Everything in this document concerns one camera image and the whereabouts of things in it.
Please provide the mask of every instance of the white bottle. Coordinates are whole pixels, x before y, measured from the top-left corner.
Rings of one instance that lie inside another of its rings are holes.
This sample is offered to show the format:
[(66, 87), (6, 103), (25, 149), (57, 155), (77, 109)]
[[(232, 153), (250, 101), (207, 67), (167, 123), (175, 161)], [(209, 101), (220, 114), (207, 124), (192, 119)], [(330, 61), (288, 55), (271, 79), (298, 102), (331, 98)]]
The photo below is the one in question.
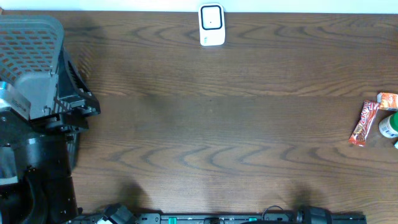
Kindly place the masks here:
[(379, 130), (386, 138), (398, 137), (398, 113), (390, 115), (380, 121)]

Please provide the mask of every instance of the wooden table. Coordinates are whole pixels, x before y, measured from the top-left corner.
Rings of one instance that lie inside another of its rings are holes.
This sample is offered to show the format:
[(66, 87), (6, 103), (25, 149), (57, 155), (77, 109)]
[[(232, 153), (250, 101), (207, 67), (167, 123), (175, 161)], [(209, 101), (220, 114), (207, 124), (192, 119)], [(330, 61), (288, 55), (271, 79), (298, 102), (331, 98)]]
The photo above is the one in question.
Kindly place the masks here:
[(4, 14), (59, 19), (101, 103), (73, 172), (86, 212), (310, 204), (397, 222), (389, 113), (366, 147), (348, 138), (364, 100), (398, 92), (398, 16), (226, 13), (226, 43), (201, 47), (196, 13)]

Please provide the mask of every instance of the candy bar wrapper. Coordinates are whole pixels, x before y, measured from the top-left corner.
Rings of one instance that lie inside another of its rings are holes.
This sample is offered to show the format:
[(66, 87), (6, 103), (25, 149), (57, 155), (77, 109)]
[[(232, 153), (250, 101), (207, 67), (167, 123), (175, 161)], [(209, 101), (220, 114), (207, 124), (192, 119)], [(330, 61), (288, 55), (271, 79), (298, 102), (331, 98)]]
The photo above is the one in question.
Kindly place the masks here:
[(376, 113), (379, 110), (379, 103), (365, 100), (361, 112), (361, 119), (356, 125), (353, 134), (349, 137), (349, 142), (358, 145), (365, 146), (366, 137), (369, 134)]
[(377, 102), (380, 103), (380, 110), (398, 111), (398, 95), (393, 93), (377, 94)]

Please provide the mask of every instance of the white plug-in device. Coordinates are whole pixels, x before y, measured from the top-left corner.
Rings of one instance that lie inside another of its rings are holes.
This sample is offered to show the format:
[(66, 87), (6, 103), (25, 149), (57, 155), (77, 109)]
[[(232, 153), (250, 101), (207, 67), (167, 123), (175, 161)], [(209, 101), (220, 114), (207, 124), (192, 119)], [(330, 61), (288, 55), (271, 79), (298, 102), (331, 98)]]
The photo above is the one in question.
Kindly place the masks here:
[(222, 5), (204, 4), (199, 8), (200, 44), (221, 45), (225, 41), (224, 8)]

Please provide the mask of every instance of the bottle cap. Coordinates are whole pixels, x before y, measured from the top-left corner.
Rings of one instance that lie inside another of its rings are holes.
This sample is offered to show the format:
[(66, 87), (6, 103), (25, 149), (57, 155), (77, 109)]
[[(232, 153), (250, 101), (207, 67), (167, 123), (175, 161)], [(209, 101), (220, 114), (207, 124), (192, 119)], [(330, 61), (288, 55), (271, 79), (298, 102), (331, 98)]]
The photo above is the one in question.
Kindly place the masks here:
[(395, 113), (391, 116), (390, 125), (395, 131), (398, 131), (398, 113)]

